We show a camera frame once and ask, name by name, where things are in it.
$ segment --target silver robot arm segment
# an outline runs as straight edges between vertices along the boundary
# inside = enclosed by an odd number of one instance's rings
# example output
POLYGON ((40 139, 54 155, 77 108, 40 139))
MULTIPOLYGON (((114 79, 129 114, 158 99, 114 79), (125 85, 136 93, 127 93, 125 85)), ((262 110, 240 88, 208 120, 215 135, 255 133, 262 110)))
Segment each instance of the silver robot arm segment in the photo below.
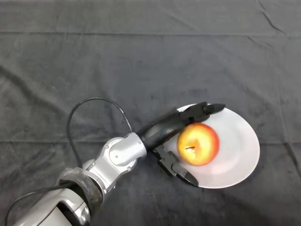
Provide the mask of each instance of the silver robot arm segment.
POLYGON ((128 134, 126 138, 109 140, 96 160, 86 162, 83 169, 74 169, 80 172, 78 178, 81 180, 74 179, 74 173, 72 177, 63 175, 59 178, 58 181, 75 182, 77 189, 48 192, 15 226, 88 226, 93 214, 115 188, 117 180, 131 171, 137 159, 146 156, 146 153, 142 140, 135 133, 128 134), (98 203, 89 202, 97 193, 82 192, 87 184, 99 191, 101 198, 94 199, 98 203))

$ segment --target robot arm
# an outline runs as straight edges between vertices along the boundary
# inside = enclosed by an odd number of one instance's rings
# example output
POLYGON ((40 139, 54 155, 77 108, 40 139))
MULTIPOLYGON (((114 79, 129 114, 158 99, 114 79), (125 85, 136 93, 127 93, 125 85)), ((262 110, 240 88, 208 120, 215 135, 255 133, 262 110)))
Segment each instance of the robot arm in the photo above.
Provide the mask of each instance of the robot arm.
POLYGON ((184 112, 174 110, 137 133, 109 140, 96 160, 86 162, 83 169, 67 169, 61 174, 58 184, 71 182, 70 187, 48 192, 15 226, 88 226, 117 180, 130 172, 137 159, 146 156, 147 152, 153 152, 159 158, 160 165, 169 175, 198 186, 198 181, 180 166, 175 155, 157 147, 186 125, 204 121, 224 107, 203 102, 184 112))

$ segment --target white ceramic plate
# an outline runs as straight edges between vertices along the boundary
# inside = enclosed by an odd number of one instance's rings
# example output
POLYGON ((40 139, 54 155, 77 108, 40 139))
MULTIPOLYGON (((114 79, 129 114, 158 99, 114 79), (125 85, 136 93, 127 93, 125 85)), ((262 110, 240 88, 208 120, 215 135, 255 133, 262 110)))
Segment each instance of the white ceramic plate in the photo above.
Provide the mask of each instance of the white ceramic plate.
MULTIPOLYGON (((191 105, 178 109, 184 111, 191 105)), ((258 138, 241 116, 225 108, 212 114, 203 122, 213 128, 220 139, 217 156, 205 166, 192 166, 184 161, 180 164, 198 180, 199 187, 229 187, 246 179, 255 169, 260 155, 258 138)), ((177 151, 178 135, 164 144, 166 151, 177 151)))

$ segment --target dark gray tablecloth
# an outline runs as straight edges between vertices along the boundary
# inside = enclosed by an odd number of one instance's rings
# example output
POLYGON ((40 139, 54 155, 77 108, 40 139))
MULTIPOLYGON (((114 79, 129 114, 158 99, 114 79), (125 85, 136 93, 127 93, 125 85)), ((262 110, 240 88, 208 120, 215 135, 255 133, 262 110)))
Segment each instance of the dark gray tablecloth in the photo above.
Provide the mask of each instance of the dark gray tablecloth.
MULTIPOLYGON (((300 12, 297 0, 0 0, 0 220, 17 196, 76 166, 66 119, 99 96, 135 130, 175 106, 225 103, 254 128, 261 156, 248 179, 218 190, 170 178, 148 156, 93 226, 299 226, 300 12)), ((97 101, 71 129, 84 161, 127 133, 97 101)), ((38 199, 20 202, 10 224, 38 199)))

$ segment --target red apple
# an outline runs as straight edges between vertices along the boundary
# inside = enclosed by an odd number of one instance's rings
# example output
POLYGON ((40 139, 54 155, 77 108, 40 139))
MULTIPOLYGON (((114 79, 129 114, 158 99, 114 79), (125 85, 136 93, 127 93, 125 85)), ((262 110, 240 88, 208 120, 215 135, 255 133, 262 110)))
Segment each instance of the red apple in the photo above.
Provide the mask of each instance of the red apple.
POLYGON ((191 165, 203 166, 215 158, 220 141, 210 126, 194 123, 180 133, 177 146, 183 160, 191 165))

